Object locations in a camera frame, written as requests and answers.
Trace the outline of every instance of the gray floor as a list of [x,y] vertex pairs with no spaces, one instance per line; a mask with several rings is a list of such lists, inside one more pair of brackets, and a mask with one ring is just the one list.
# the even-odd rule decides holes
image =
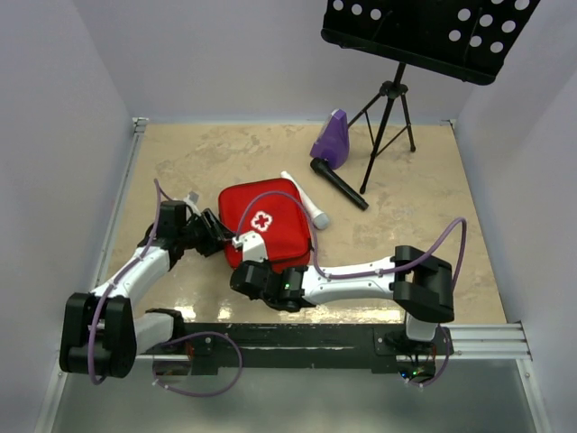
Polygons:
[[[188,377],[181,387],[213,390],[234,373]],[[53,432],[535,432],[515,361],[453,360],[423,391],[396,374],[344,370],[246,370],[229,392],[207,399],[151,383],[150,361],[97,388],[72,374]]]

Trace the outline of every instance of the music stand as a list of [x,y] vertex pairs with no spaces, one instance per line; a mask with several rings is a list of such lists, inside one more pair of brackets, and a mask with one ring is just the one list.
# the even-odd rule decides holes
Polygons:
[[[402,133],[415,146],[406,93],[401,83],[407,65],[486,86],[497,77],[507,54],[540,0],[328,0],[321,36],[341,48],[398,61],[393,81],[356,115],[365,115],[372,141],[371,159],[361,186],[367,189],[377,156]],[[367,111],[381,97],[387,104],[373,138]],[[382,149],[380,142],[395,100],[400,97],[406,126]]]

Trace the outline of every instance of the purple object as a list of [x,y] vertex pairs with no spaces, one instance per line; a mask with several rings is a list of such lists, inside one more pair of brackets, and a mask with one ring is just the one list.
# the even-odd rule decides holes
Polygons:
[[328,116],[310,150],[310,156],[327,160],[332,170],[344,164],[349,157],[349,128],[343,110],[334,110]]

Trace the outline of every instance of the back wall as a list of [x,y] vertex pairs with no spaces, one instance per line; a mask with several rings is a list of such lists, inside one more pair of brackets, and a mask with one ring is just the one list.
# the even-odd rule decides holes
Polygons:
[[[131,115],[157,122],[353,115],[397,66],[324,42],[325,0],[74,1]],[[405,83],[415,123],[456,118],[472,90],[416,68]]]

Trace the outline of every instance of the tripod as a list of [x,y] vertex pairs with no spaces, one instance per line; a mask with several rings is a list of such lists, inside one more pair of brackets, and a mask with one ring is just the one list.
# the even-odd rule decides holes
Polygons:
[[[408,132],[408,140],[411,144],[410,150],[412,152],[417,150],[415,147],[415,140],[413,139],[413,128],[411,127],[411,119],[408,116],[408,105],[407,105],[407,97],[406,93],[408,92],[408,87],[404,84],[401,84],[400,80],[403,78],[403,72],[405,72],[405,67],[407,63],[399,63],[397,67],[397,73],[395,74],[394,80],[385,81],[380,86],[379,93],[371,99],[369,104],[367,104],[358,115],[356,115],[351,122],[347,125],[349,128],[359,120],[359,117],[365,115],[367,119],[367,125],[369,126],[369,134],[371,135],[372,141],[372,152],[371,152],[371,159],[369,160],[369,167],[367,167],[367,171],[364,173],[364,180],[362,181],[361,186],[361,194],[364,194],[367,190],[367,183],[369,182],[369,176],[371,175],[372,164],[374,164],[375,159],[385,151],[395,140],[397,140],[401,134],[405,131]],[[371,106],[377,102],[381,97],[387,97],[387,105],[385,106],[385,111],[382,114],[382,119],[380,120],[379,131],[377,132],[377,138],[373,138],[372,136],[372,129],[371,129],[371,122],[369,121],[369,115],[367,111]],[[385,133],[385,128],[387,127],[387,122],[389,121],[390,112],[393,109],[393,105],[395,104],[395,100],[400,97],[401,103],[403,105],[403,113],[405,114],[405,127],[401,129],[397,135],[395,135],[385,146],[379,150],[380,142],[382,140],[382,135]]]

